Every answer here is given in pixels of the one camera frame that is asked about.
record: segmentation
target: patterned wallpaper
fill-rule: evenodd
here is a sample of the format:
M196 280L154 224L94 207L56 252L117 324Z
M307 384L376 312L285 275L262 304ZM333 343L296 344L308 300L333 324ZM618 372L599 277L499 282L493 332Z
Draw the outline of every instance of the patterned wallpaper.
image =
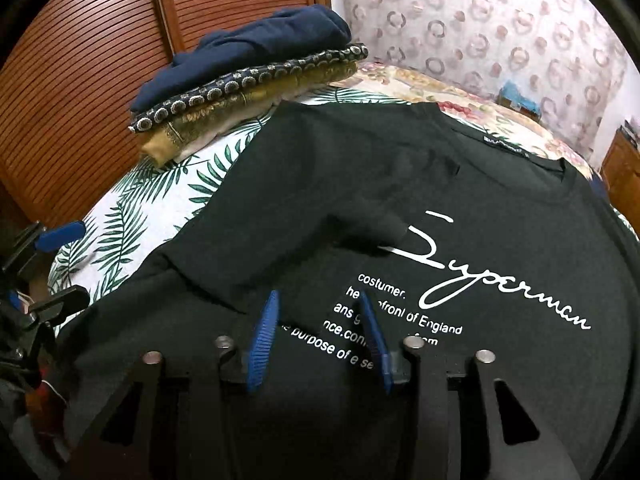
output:
M494 98L507 80L543 125L591 154L626 52L588 0L345 0L371 56Z

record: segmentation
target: clothing label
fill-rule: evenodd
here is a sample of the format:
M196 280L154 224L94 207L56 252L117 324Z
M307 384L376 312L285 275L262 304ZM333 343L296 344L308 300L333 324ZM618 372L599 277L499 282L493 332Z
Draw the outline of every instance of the clothing label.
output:
M518 155L521 155L525 158L529 158L529 153L527 153L525 150L523 150L522 148L518 148L517 146L513 146L508 142L504 142L501 139L494 139L492 137L482 136L482 140L484 140L484 142L486 142L487 144L499 146L500 148L505 148L506 150L509 150L512 153L517 153Z

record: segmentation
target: folded gold fabric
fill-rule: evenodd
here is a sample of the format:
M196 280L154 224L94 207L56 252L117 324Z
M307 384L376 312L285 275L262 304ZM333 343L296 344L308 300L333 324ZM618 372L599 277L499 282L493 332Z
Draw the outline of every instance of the folded gold fabric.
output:
M356 70L354 61L313 68L271 79L219 101L194 107L140 134L142 152L149 155L158 166L164 166L172 159L179 162L216 137L226 134L236 124L264 113L282 99L290 100L308 90L346 79Z

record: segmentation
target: bed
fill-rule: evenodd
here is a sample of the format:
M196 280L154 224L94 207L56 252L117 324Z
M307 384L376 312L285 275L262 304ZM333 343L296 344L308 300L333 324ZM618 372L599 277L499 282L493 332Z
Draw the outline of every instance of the bed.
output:
M563 157L587 179L598 178L583 158L534 121L414 70L361 62L350 78L297 100L309 105L438 102L441 110L459 120L539 156ZM84 218L86 235L60 249L49 273L50 291L82 285L93 303L115 290L206 205L274 110L241 123L180 163L156 169L148 158L140 160Z

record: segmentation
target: folded navy shirt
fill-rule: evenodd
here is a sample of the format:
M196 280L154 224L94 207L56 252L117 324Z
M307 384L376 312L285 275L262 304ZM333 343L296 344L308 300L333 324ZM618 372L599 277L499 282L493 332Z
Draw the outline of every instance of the folded navy shirt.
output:
M350 41L349 25L325 6L278 10L236 30L210 32L193 52L176 54L171 65L142 85L130 110L144 112L233 70L341 49Z

